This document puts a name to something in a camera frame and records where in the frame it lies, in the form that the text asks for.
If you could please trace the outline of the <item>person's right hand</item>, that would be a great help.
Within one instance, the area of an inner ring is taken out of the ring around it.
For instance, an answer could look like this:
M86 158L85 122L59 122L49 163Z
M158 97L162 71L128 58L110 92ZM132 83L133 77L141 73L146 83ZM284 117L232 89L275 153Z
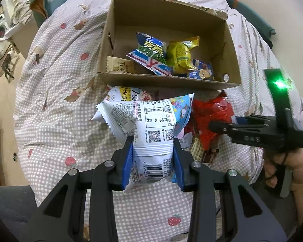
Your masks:
M292 170L290 190L293 192L297 209L298 226L303 224L303 148L296 149L289 154L276 153L273 150L264 150L264 170L266 184L274 188L278 179L274 176L276 164L284 164Z

